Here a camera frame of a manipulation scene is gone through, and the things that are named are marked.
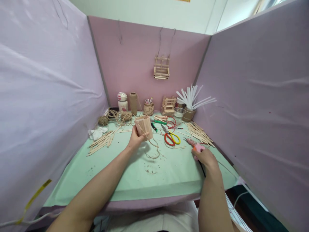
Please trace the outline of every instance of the red scissors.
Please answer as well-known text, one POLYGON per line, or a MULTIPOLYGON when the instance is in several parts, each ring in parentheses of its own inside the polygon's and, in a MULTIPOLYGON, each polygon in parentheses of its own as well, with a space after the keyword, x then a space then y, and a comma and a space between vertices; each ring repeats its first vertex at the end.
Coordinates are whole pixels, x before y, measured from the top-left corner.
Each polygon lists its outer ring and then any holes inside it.
POLYGON ((161 125, 161 126, 162 126, 163 130, 165 131, 164 140, 165 140, 165 142, 166 142, 168 145, 170 145, 170 146, 175 146, 175 144, 180 144, 180 138, 179 138, 177 135, 175 135, 174 133, 172 133, 172 132, 168 131, 167 129, 165 129, 165 127, 164 127, 163 125, 161 125), (173 135, 176 136, 176 137, 178 138, 178 142, 176 142, 176 141, 174 140, 173 135), (169 142, 166 140, 166 137, 168 137, 169 140, 172 141, 172 143, 169 143, 169 142))

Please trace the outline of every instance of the yellow tape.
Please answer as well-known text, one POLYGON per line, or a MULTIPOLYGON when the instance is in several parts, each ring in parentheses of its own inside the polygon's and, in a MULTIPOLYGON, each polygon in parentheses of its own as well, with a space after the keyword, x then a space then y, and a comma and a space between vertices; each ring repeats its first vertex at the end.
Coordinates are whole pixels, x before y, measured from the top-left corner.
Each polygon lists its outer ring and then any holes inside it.
POLYGON ((30 206, 31 206, 31 204, 33 203, 33 201, 34 201, 34 200, 38 197, 38 195, 44 190, 44 188, 46 188, 46 186, 49 185, 49 183, 50 183, 51 181, 52 181, 51 179, 47 180, 47 181, 37 190, 37 192, 31 197, 30 201, 27 203, 27 205, 26 205, 26 207, 25 207, 25 209, 24 209, 24 211, 23 211, 23 216, 22 216, 22 218, 21 218, 18 222, 16 222, 16 225, 19 225, 19 224, 23 221, 23 219, 24 219, 24 217, 25 217, 25 215, 26 215, 26 212, 27 212, 27 210, 30 208, 30 206))

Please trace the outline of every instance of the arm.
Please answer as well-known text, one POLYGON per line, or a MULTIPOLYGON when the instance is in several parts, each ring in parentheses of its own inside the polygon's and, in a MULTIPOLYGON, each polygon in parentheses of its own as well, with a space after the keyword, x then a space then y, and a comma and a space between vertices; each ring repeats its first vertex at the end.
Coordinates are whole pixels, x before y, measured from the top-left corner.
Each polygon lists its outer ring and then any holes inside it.
POLYGON ((138 137, 134 126, 127 147, 79 191, 47 232, 88 232, 94 218, 115 191, 129 159, 145 136, 138 137))
POLYGON ((206 168, 199 207, 199 229, 201 232, 234 232, 226 203, 222 174, 216 157, 210 150, 201 153, 192 151, 206 168))

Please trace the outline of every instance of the white lid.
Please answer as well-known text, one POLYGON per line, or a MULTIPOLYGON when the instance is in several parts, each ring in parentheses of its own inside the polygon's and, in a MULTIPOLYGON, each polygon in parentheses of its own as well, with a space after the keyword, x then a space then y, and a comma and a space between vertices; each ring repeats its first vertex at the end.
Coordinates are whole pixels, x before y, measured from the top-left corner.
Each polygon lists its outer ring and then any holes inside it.
POLYGON ((176 101, 178 104, 184 104, 183 100, 181 100, 180 98, 177 98, 177 101, 176 101))
POLYGON ((118 100, 121 101, 121 102, 122 101, 124 102, 124 101, 126 101, 128 99, 127 95, 125 93, 123 93, 123 92, 119 92, 117 97, 118 97, 118 100))

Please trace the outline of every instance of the pink partition wall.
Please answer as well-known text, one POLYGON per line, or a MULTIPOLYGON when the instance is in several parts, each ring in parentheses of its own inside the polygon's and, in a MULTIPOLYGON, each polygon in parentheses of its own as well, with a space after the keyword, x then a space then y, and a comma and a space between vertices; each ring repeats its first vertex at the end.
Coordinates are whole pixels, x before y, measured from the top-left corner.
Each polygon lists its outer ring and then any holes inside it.
POLYGON ((196 122, 291 231, 309 222, 309 5, 295 1, 213 35, 196 122))
POLYGON ((159 50, 159 27, 89 16, 89 23, 103 72, 110 105, 117 105, 118 92, 135 91, 142 103, 153 97, 159 110, 164 95, 176 96, 176 91, 194 82, 210 35, 162 29, 160 56, 171 52, 170 78, 153 77, 155 55, 159 50))

